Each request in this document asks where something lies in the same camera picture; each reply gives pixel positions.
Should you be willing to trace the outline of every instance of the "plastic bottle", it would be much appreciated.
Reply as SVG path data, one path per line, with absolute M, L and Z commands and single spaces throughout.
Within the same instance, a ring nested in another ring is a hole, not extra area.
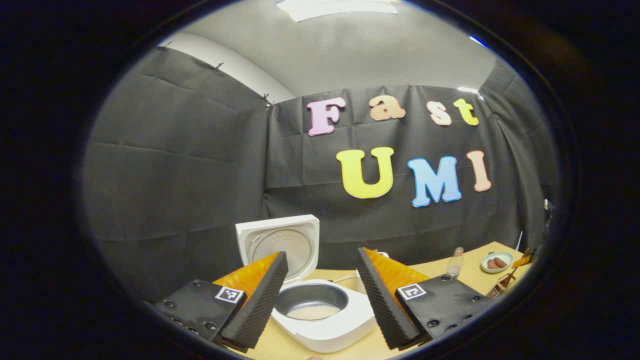
M 449 260 L 447 264 L 447 274 L 451 277 L 455 278 L 460 274 L 462 270 L 462 253 L 464 249 L 461 247 L 456 248 L 456 251 L 453 252 L 453 256 Z

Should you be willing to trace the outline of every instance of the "wooden table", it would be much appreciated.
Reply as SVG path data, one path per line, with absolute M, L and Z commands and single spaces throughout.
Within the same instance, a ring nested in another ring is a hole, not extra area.
M 484 259 L 489 252 L 508 252 L 513 255 L 514 261 L 522 257 L 521 252 L 497 242 L 492 242 L 483 247 L 479 247 L 478 249 L 465 252 L 464 265 L 458 279 L 482 294 L 488 293 L 500 277 L 510 272 L 510 269 L 497 274 L 484 272 L 480 266 L 480 262 L 482 262 L 482 259 Z M 448 261 L 449 258 L 446 258 L 409 267 L 428 277 L 436 277 L 445 273 Z M 530 264 L 520 267 L 516 273 L 516 282 L 526 273 L 529 267 Z M 337 280 L 341 277 L 350 275 L 355 275 L 355 270 L 315 270 L 305 280 Z M 353 290 L 355 290 L 356 286 L 355 278 L 341 281 L 339 284 L 345 288 Z M 408 348 L 403 351 L 389 350 L 387 343 L 385 343 L 385 339 L 382 337 L 380 328 L 376 326 L 373 331 L 350 347 L 344 348 L 338 352 L 321 354 L 311 351 L 298 343 L 294 338 L 282 330 L 273 317 L 271 317 L 269 318 L 267 326 L 264 328 L 264 332 L 258 341 L 258 345 L 255 349 L 249 349 L 249 351 L 243 355 L 256 360 L 306 360 L 312 356 L 320 357 L 323 360 L 378 360 L 388 359 L 413 348 L 415 347 Z

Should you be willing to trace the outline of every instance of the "small plate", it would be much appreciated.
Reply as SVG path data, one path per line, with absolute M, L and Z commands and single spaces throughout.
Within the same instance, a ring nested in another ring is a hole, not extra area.
M 507 264 L 507 266 L 499 269 L 489 269 L 488 262 L 493 258 L 499 258 L 500 260 L 504 261 Z M 512 263 L 513 263 L 513 256 L 508 252 L 492 252 L 491 254 L 487 255 L 484 259 L 482 259 L 481 266 L 482 266 L 482 270 L 484 270 L 485 272 L 496 273 L 496 272 L 507 270 Z

